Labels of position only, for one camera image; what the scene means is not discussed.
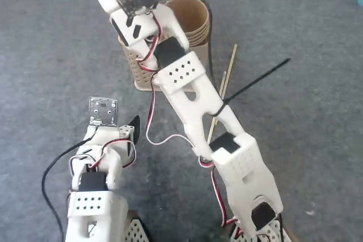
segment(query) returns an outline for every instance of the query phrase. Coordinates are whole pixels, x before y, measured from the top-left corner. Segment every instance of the perforated metal plate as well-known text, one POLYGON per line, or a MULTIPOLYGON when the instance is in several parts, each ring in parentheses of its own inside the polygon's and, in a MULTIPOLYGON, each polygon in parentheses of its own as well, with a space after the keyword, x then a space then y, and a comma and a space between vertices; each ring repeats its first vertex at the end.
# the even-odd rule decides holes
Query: perforated metal plate
POLYGON ((90 125, 116 127, 117 99, 90 97, 90 125))
POLYGON ((149 242, 149 238, 139 219, 133 219, 125 235, 126 242, 149 242))

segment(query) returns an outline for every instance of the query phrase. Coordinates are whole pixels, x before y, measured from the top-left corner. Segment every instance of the black zip tie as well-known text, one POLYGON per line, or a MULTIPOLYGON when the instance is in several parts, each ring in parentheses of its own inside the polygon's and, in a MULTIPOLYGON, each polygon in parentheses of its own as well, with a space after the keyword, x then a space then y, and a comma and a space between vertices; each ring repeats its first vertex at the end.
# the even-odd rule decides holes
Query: black zip tie
POLYGON ((241 88, 240 90, 238 90, 235 94, 231 95, 230 97, 228 97, 227 99, 223 100, 223 105, 219 108, 219 110, 215 113, 212 114, 212 117, 217 117, 220 115, 220 113, 223 111, 223 109, 225 108, 225 106, 228 105, 229 102, 231 102, 231 100, 235 99, 237 96, 239 96, 240 94, 242 94, 243 92, 245 92, 247 89, 251 88, 253 85, 259 83, 261 80, 263 80, 264 78, 266 78, 267 76, 271 75, 273 72, 275 72, 277 69, 283 67, 284 65, 286 65, 289 61, 291 61, 291 58, 287 58, 286 60, 284 60, 283 62, 279 63, 278 65, 276 65, 275 67, 273 67, 272 69, 268 70, 266 73, 262 74, 261 76, 259 76, 258 78, 256 78, 254 81, 252 81, 251 83, 249 83, 248 85, 244 86, 243 88, 241 88))

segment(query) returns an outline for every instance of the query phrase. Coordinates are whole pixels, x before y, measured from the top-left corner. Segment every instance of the stacked paper cups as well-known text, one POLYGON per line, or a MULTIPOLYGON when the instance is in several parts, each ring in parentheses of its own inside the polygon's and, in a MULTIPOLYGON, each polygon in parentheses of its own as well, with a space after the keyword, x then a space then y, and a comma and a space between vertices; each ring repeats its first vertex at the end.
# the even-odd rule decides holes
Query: stacked paper cups
POLYGON ((200 0, 170 0, 166 5, 173 10, 191 48, 208 42, 209 14, 200 0))

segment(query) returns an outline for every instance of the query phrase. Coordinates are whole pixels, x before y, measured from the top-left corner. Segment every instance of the hole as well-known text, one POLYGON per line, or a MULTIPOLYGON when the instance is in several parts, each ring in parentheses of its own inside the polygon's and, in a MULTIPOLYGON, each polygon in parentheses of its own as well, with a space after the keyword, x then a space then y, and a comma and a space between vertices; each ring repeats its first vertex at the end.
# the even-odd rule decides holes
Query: hole
POLYGON ((136 39, 139 34, 140 34, 140 30, 141 30, 141 26, 140 25, 136 25, 134 28, 134 32, 132 34, 132 36, 136 39))

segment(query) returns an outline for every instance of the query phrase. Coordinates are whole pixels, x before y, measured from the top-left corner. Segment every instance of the black wire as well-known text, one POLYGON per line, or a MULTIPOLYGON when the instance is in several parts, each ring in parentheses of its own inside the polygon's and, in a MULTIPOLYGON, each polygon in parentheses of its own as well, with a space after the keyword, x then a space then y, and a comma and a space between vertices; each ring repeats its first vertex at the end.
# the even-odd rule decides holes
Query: black wire
POLYGON ((216 79, 214 77, 213 71, 213 61, 212 61, 212 30, 213 30, 213 15, 212 10, 210 9, 209 3, 206 0, 200 0, 206 6, 209 14, 209 33, 208 33, 208 66, 209 66, 209 75, 210 80, 212 81, 212 85, 214 88, 216 87, 216 79))
POLYGON ((62 226, 62 222, 61 219, 58 215, 58 213, 56 212, 56 209, 54 208, 54 206, 52 205, 52 203, 49 200, 49 197, 45 191, 45 180, 47 178, 47 174, 49 173, 49 171, 52 169, 52 167, 59 161, 59 159, 61 159, 64 155, 70 153, 72 150, 74 150, 77 147, 82 146, 83 144, 87 143, 88 141, 92 140, 92 138, 95 136, 96 132, 97 132, 98 127, 96 127, 96 130, 94 132, 94 134, 90 137, 87 138, 85 140, 80 141, 79 143, 75 144, 74 146, 70 147, 69 149, 67 149, 66 151, 64 151, 63 153, 61 153, 60 155, 58 155, 52 162, 51 164, 46 168, 46 170, 43 173, 43 177, 41 178, 41 193, 43 194, 43 197, 45 199, 45 202, 47 203, 48 207, 50 208, 50 210, 52 211, 54 217, 56 218, 60 233, 61 233, 61 241, 64 241, 64 231, 63 231, 63 226, 62 226))
POLYGON ((278 221, 280 221, 280 236, 281 236, 281 242, 284 242, 284 228, 282 226, 282 213, 278 215, 278 221))
POLYGON ((229 102, 231 102, 232 99, 235 99, 237 96, 239 96, 240 94, 242 94, 243 92, 245 92, 247 89, 251 88, 253 85, 259 83, 261 80, 263 80, 264 78, 266 78, 267 76, 271 75, 273 72, 275 72, 277 69, 283 67, 284 65, 286 65, 289 61, 291 61, 290 58, 284 60, 283 62, 280 62, 278 65, 276 65, 275 67, 273 67, 272 69, 268 70, 266 73, 262 74, 261 76, 259 76, 258 78, 256 78, 255 80, 253 80, 252 82, 250 82, 248 85, 244 86, 243 88, 241 88, 240 90, 238 90, 235 94, 231 95, 230 97, 226 98, 223 100, 223 105, 220 107, 220 109, 212 115, 212 117, 216 117, 218 116, 223 109, 225 108, 225 106, 228 105, 229 102))

